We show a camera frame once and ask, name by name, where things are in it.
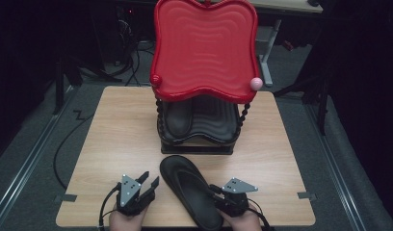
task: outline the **wire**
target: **wire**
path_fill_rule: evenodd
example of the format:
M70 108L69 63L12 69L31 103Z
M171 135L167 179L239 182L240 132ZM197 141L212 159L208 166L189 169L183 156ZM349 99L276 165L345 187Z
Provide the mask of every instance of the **wire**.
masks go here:
M271 225L268 223L268 221L266 220L265 216L263 216L262 214L258 213L257 211L251 209L251 208L246 208L246 210L249 210L251 212L253 212L254 214L256 214L263 222L263 224L265 225L265 230L266 231L270 231L271 230Z
M112 196L113 193L121 189L121 183L118 182L116 186L110 190L110 192L106 195L106 198L104 198L103 203L101 204L101 209L100 209L100 215L98 217L98 230L104 231L104 216L107 214L112 213L113 211L108 212L107 214L103 215L104 207L106 206L106 202L109 200L110 196Z
M252 200L252 199L249 199L249 198L248 198L248 201L250 201L250 202L252 202L253 204L255 204L255 205L257 206L257 208L259 208L260 214L263 215L262 208L260 208L260 205L259 205L258 203L256 203L256 201L254 201L254 200Z
M123 35L123 34L120 34L120 36L121 36L121 38L122 38L122 40L123 40L123 59L125 59L124 57L127 57L127 58L126 58L127 60L126 60L125 66L124 66L122 69L117 70L117 71L115 71L115 72L113 72L113 73L108 74L108 75L110 75L111 77L116 77L116 76L118 76L118 75L120 75L120 74L126 72L126 71L129 70L130 68L133 68L134 62L133 62L133 59L132 59L132 57L131 57L131 53L132 53L134 50L137 50L137 49L138 49L138 45L139 45L139 43L137 42L137 40L138 40L138 38L139 38L139 36L140 36L140 30L137 30L136 33L135 33L134 35L132 35L132 34L131 34L131 26L130 26L127 22L125 22L124 20L119 20L118 22L124 23L124 26L125 26L124 31L125 31L127 28L130 29L130 30L129 30L129 38L128 38L128 39L125 39L125 38L124 38L124 35ZM82 69L80 69L80 73L81 73L82 75L85 75L85 76L90 77L90 78L98 78L98 77L99 77L99 76L97 76L97 75L95 75L95 74L90 74L90 73L88 73L88 72L86 72L86 71L84 71L84 70L82 70Z
M143 52L148 53L150 55L154 55L154 53L152 53L151 51L147 51L147 50L140 50L140 51L143 51Z
M58 155L59 155L59 151L61 150L62 146L65 144L65 142L67 141L67 139L73 134L74 131L76 131L83 123L85 123L86 121L88 121L90 118L92 118L94 116L94 114L86 117L84 120L82 120L76 127L73 128L73 130L71 130L67 136L62 140L62 142L59 144L58 148L56 149L55 152L55 156L53 157L53 170L55 172L55 176L56 179L58 180L59 184L61 184L62 188L64 188L65 190L67 189L66 184L61 180L61 177L59 176L58 170L56 168L56 162L58 159Z
M103 218L106 217L107 215L111 214L112 212L115 212L115 211L117 211L117 210L112 210L112 211L109 211L109 212L105 213L105 214L103 215Z
M133 73L132 73L131 76L128 78L127 82L125 83L125 86L126 86L126 87L130 84L130 82L131 82L131 80L132 80L133 78L134 78L134 80L136 81L138 87L141 87L141 86L142 86L142 85L139 83L139 80L138 80L137 77L136 77L136 73L137 73L137 71L139 70L139 67L140 67L140 53L139 53L139 50L138 50L138 49L136 49L136 54L137 54L137 66L136 66L136 69L132 69L132 70L133 70Z

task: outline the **red tray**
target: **red tray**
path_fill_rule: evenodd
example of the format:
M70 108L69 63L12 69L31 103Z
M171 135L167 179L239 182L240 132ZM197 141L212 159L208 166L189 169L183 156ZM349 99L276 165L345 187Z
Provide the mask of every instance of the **red tray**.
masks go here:
M154 23L150 83L156 97L179 101L210 94L237 104L253 99L257 15L248 1L160 0Z

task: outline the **pink ball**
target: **pink ball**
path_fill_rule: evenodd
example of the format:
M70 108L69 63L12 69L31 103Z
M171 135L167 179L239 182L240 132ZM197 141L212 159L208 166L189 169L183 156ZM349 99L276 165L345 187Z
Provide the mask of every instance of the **pink ball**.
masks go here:
M252 90L260 90L262 86L263 86L262 79L258 77L254 77L253 79L250 80L250 88Z
M160 87L161 83L163 83L163 78L159 75L152 75L151 78L149 78L149 82L154 88Z

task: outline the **person's hand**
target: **person's hand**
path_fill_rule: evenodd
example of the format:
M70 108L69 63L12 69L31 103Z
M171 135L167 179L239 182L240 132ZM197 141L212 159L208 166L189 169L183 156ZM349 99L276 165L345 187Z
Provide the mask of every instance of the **person's hand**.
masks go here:
M109 216L110 231L140 231L148 206L138 215L128 217L119 211L113 211Z
M256 211L256 208L249 204L249 207ZM233 231L261 231L260 219L252 211L245 211L245 213L239 217L232 218L228 214L219 210L221 216L226 220L230 226L232 226Z

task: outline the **desk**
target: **desk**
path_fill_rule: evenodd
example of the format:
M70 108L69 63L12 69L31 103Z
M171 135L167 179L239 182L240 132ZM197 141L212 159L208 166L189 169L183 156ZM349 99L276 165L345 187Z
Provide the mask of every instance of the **desk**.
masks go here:
M161 154L157 134L157 112L151 88L108 87L104 90L67 194L56 222L62 227L98 224L101 203L122 174L132 178L145 171L144 192L160 175L159 165L168 155ZM290 142L275 99L259 91L236 141L233 155L185 155L209 184L222 186L237 177L259 188L248 197L260 204L271 226L312 225L315 217L305 192ZM116 203L109 199L105 212ZM160 177L156 198L151 203L144 227L196 227L185 208Z
M273 9L280 11L292 11L300 13L321 13L323 8L312 7L306 0L249 0L255 8ZM157 3L157 0L114 0L110 2L128 3L132 5L152 5Z
M256 9L278 10L294 13L322 13L321 6L312 7L305 0L249 0ZM262 70L265 86L271 87L273 80L268 66L268 59L275 43L281 19L275 22L273 27L259 27L257 30L256 42L265 43L265 47L259 54L259 63Z

